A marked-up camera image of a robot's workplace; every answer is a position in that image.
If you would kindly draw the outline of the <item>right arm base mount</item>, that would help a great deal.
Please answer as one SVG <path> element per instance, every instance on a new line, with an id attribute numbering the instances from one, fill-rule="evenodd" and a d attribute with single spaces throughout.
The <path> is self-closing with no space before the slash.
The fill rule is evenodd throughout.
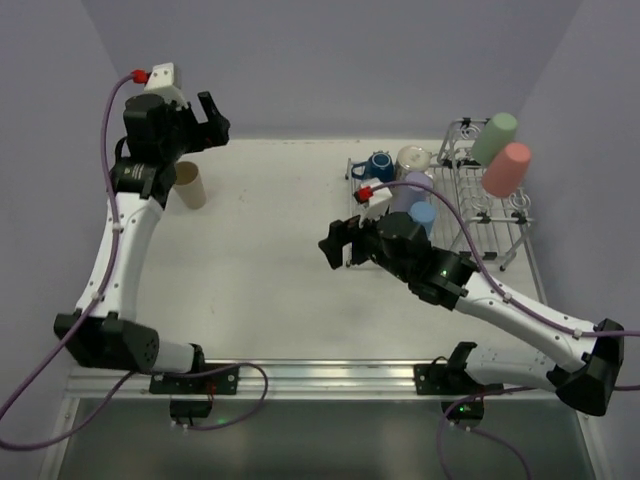
<path id="1" fill-rule="evenodd" d="M 466 396 L 502 390 L 502 383 L 478 383 L 465 372 L 468 357 L 476 348 L 475 342 L 460 342 L 448 358 L 438 356 L 426 363 L 414 364 L 416 394 Z M 484 401 L 477 398 L 455 407 L 446 417 L 457 425 L 474 428 L 481 423 L 484 412 Z"/>

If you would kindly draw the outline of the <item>light blue plastic cup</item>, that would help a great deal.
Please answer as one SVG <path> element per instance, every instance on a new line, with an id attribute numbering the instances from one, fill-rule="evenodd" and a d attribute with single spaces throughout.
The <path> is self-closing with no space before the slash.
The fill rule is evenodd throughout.
<path id="1" fill-rule="evenodd" d="M 426 235 L 430 237 L 437 217 L 435 207 L 428 201 L 418 201 L 410 207 L 408 213 L 411 219 L 421 225 Z"/>

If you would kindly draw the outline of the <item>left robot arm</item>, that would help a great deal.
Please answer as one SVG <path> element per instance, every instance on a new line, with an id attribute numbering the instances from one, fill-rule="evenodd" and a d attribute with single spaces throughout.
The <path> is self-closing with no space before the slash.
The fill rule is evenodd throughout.
<path id="1" fill-rule="evenodd" d="M 206 119 L 190 106 L 145 93 L 127 100 L 126 135 L 107 177 L 107 216 L 94 267 L 74 311 L 57 315 L 56 336 L 85 368 L 140 374 L 194 374 L 201 346 L 175 343 L 139 323 L 137 298 L 146 253 L 176 182 L 176 163 L 229 141 L 230 122 L 207 91 L 198 95 Z"/>

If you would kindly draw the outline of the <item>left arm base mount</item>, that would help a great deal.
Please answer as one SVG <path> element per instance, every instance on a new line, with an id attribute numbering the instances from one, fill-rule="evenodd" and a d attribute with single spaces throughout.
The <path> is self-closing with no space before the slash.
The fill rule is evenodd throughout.
<path id="1" fill-rule="evenodd" d="M 203 376 L 187 378 L 178 374 L 157 374 L 150 381 L 152 395 L 169 397 L 169 416 L 176 424 L 198 425 L 212 413 L 217 396 L 237 393 L 238 364 L 205 363 L 197 373 L 203 373 Z"/>

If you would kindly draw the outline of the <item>beige plastic cup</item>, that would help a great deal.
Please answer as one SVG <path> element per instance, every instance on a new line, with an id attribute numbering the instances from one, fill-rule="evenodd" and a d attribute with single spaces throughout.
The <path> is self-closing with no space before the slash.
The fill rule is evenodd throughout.
<path id="1" fill-rule="evenodd" d="M 199 167 L 189 161 L 175 165 L 176 181 L 173 189 L 184 205 L 192 210 L 202 208 L 207 201 Z"/>

